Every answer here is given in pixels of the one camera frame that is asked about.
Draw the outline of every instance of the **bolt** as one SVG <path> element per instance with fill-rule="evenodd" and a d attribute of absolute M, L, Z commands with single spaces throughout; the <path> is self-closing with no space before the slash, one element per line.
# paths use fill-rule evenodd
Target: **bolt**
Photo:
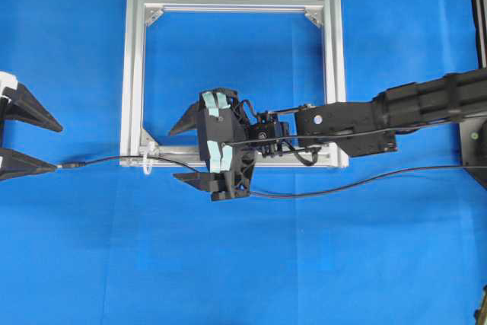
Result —
<path fill-rule="evenodd" d="M 313 122 L 315 125 L 320 125 L 323 121 L 323 117 L 320 115 L 320 114 L 317 114 L 314 118 L 313 118 Z"/>

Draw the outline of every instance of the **black cable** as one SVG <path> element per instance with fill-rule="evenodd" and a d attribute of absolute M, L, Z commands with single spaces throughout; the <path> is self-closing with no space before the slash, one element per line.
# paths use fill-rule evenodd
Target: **black cable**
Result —
<path fill-rule="evenodd" d="M 302 150 L 297 150 L 294 148 L 294 146 L 288 141 L 284 140 L 284 143 L 289 147 L 289 151 L 292 151 L 294 156 L 299 160 L 300 163 L 302 163 L 305 167 L 312 167 L 318 162 L 318 152 L 321 150 L 321 148 L 311 148 L 311 161 L 303 158 L 300 154 L 299 151 Z"/>
<path fill-rule="evenodd" d="M 72 162 L 72 163 L 59 164 L 57 167 L 58 167 L 58 169 L 74 169 L 76 167 L 86 167 L 88 165 L 104 163 L 106 161 L 128 160 L 128 159 L 135 159 L 135 158 L 143 158 L 143 156 L 139 156 L 139 155 L 109 156 L 108 158 L 101 158 L 101 159 L 92 160 L 92 161 L 76 161 L 76 162 Z M 159 156 L 148 156 L 147 159 L 148 160 L 165 161 L 167 163 L 179 165 L 180 167 L 185 167 L 185 168 L 190 169 L 196 173 L 199 173 L 199 170 L 195 169 L 194 167 L 191 167 L 187 163 L 183 163 L 182 161 L 177 161 L 177 160 L 173 160 L 173 159 L 169 159 L 169 158 L 162 158 Z"/>
<path fill-rule="evenodd" d="M 256 119 L 257 119 L 257 120 L 259 119 L 259 117 L 257 116 L 256 111 L 253 109 L 253 105 L 252 105 L 252 103 L 250 102 L 250 100 L 248 100 L 248 99 L 244 99 L 244 100 L 242 100 L 242 101 L 241 101 L 241 102 L 238 104 L 237 108 L 238 108 L 238 107 L 240 107 L 240 106 L 242 106 L 242 104 L 246 104 L 246 105 L 249 107 L 249 109 L 250 109 L 250 113 L 252 113 L 252 116 L 256 117 Z"/>
<path fill-rule="evenodd" d="M 440 170 L 440 169 L 486 169 L 487 165 L 438 165 L 438 166 L 431 166 L 431 167 L 408 167 L 405 169 L 399 169 L 395 171 L 391 171 L 389 173 L 379 174 L 375 177 L 371 177 L 364 180 L 359 180 L 354 183 L 346 184 L 345 186 L 338 186 L 336 188 L 332 188 L 329 190 L 319 190 L 316 192 L 309 192 L 309 193 L 264 193 L 264 192 L 250 192 L 251 195 L 257 197 L 264 197 L 264 198 L 273 198 L 273 199 L 295 199 L 295 198 L 308 198 L 308 197 L 317 197 L 317 196 L 324 196 L 330 193 L 336 193 L 343 190 L 349 190 L 351 188 L 355 188 L 356 186 L 361 186 L 366 183 L 373 182 L 375 180 L 379 180 L 382 178 L 391 177 L 393 175 L 402 174 L 402 173 L 409 173 L 411 171 L 419 171 L 419 170 Z"/>
<path fill-rule="evenodd" d="M 427 123 L 424 125 L 408 126 L 408 127 L 388 127 L 386 129 L 375 129 L 374 131 L 347 132 L 347 133 L 335 134 L 335 135 L 288 135 L 288 136 L 273 137 L 273 138 L 268 138 L 268 139 L 248 139 L 248 140 L 237 141 L 237 142 L 229 142 L 229 143 L 227 143 L 227 145 L 238 146 L 238 145 L 252 144 L 254 142 L 276 142 L 276 141 L 281 141 L 281 140 L 286 140 L 286 139 L 329 139 L 329 141 L 332 142 L 332 141 L 335 141 L 337 139 L 347 139 L 348 137 L 372 135 L 374 133 L 392 132 L 392 131 L 394 131 L 394 132 L 410 131 L 411 129 L 424 129 L 427 127 L 446 125 L 447 123 L 451 123 L 451 121 L 433 122 L 433 123 Z"/>

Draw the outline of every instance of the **blue surface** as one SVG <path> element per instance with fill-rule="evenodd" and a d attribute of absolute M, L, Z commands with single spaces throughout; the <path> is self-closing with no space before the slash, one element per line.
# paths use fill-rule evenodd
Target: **blue surface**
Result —
<path fill-rule="evenodd" d="M 0 0 L 0 69 L 65 127 L 10 123 L 8 146 L 52 162 L 118 152 L 125 3 Z M 342 4 L 349 100 L 476 67 L 470 0 Z M 260 109 L 317 103 L 316 32 L 298 16 L 164 15 L 149 30 L 148 129 L 163 138 L 213 86 Z M 457 163 L 457 128 L 399 137 L 399 147 L 346 170 L 258 169 L 254 187 L 311 191 Z M 487 283 L 487 192 L 466 173 L 209 202 L 174 171 L 106 164 L 2 183 L 0 323 L 473 322 Z"/>

